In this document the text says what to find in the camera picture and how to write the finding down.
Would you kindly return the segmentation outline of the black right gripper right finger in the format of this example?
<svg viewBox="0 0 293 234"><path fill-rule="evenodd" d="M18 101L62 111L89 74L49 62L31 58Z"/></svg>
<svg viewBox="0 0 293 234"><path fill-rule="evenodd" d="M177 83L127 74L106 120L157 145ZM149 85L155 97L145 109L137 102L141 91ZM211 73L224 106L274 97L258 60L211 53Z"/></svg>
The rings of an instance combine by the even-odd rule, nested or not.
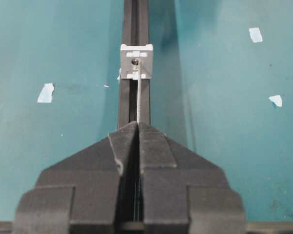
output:
<svg viewBox="0 0 293 234"><path fill-rule="evenodd" d="M147 234L244 234L239 193L222 168L139 123L143 223Z"/></svg>

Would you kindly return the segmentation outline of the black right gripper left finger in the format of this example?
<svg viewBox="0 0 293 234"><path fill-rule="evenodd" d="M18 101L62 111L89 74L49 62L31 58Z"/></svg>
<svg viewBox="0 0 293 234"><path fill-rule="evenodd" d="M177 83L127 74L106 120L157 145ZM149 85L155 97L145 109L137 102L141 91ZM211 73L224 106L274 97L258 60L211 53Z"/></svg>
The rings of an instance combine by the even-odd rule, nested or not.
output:
<svg viewBox="0 0 293 234"><path fill-rule="evenodd" d="M16 234L112 234L135 121L44 169L18 204Z"/></svg>

